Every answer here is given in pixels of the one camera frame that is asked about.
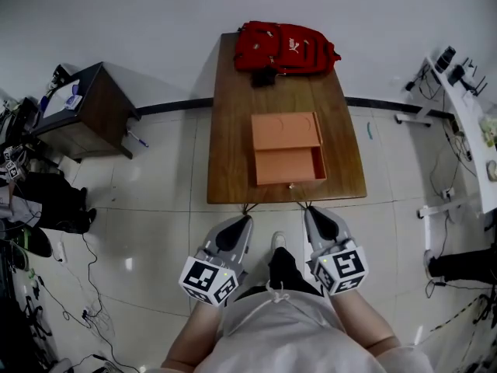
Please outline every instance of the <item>wooden table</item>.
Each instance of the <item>wooden table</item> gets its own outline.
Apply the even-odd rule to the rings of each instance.
[[[103,67],[103,63],[72,75],[66,84],[79,80],[83,98],[76,110],[62,110],[40,119],[32,135],[71,159],[123,154],[130,151],[121,141],[130,115],[141,115]]]
[[[326,76],[276,77],[253,89],[250,74],[235,71],[237,33],[221,36],[210,131],[207,203],[259,204],[365,197],[363,167],[349,110],[335,71]],[[318,114],[327,180],[256,186],[251,115]]]

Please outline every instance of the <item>white desk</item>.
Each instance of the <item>white desk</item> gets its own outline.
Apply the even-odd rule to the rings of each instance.
[[[476,176],[478,179],[479,193],[454,199],[450,203],[436,207],[424,207],[418,210],[418,216],[423,218],[427,215],[448,211],[451,208],[467,203],[470,200],[478,199],[481,203],[481,212],[488,213],[497,208],[497,182],[493,183],[488,179],[487,162],[495,160],[497,162],[497,150],[494,147],[489,148],[483,138],[480,128],[480,120],[484,113],[480,104],[473,95],[466,91],[461,82],[457,82],[454,87],[447,80],[447,71],[439,73],[435,70],[435,65],[430,57],[426,62],[440,80],[440,84],[445,90],[446,96],[452,103],[454,110],[462,126],[466,141],[471,150]],[[416,116],[396,115],[397,121],[414,121],[417,123],[431,124],[431,120],[426,118],[429,107],[422,108]]]

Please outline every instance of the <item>white shirt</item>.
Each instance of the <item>white shirt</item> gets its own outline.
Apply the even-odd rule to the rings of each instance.
[[[0,206],[9,206],[9,186],[0,187]],[[7,218],[10,222],[21,221],[33,227],[41,217],[41,204],[12,196],[12,214],[5,214],[0,210],[0,218]]]
[[[224,311],[222,336],[196,373],[421,373],[428,357],[398,347],[374,357],[348,337],[327,298],[284,291],[288,300],[268,302],[269,292],[248,296]],[[176,372],[158,369],[149,373]]]

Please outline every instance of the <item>red backpack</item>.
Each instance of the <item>red backpack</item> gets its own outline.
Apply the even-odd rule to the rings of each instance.
[[[235,68],[254,72],[255,87],[273,84],[276,75],[326,74],[340,59],[321,33],[284,23],[245,23],[235,48]]]

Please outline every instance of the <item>orange box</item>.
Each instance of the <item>orange box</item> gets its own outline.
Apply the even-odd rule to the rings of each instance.
[[[252,115],[257,185],[326,180],[316,112]]]

